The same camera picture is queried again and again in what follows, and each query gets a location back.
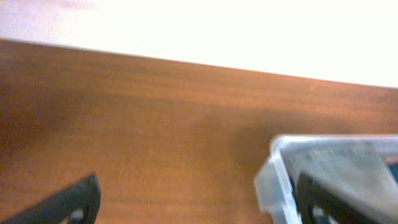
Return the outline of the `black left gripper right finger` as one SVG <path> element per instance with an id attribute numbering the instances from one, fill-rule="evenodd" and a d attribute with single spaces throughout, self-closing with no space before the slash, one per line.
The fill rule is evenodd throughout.
<path id="1" fill-rule="evenodd" d="M 301 173 L 295 187 L 295 202 L 302 223 L 372 224 L 377 221 L 348 205 L 328 187 Z"/>

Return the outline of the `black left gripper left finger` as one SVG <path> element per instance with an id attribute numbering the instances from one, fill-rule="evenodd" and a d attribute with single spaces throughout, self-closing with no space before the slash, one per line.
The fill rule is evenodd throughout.
<path id="1" fill-rule="evenodd" d="M 37 204 L 6 218 L 2 223 L 94 224 L 101 205 L 101 189 L 96 174 L 72 183 Z"/>

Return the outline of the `light grey jeans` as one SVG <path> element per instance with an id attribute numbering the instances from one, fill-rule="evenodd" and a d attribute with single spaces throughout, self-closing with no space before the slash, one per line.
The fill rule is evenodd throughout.
<path id="1" fill-rule="evenodd" d="M 384 222 L 397 219 L 397 182 L 372 145 L 322 144 L 286 149 L 281 155 L 294 184 L 306 173 L 362 212 Z"/>

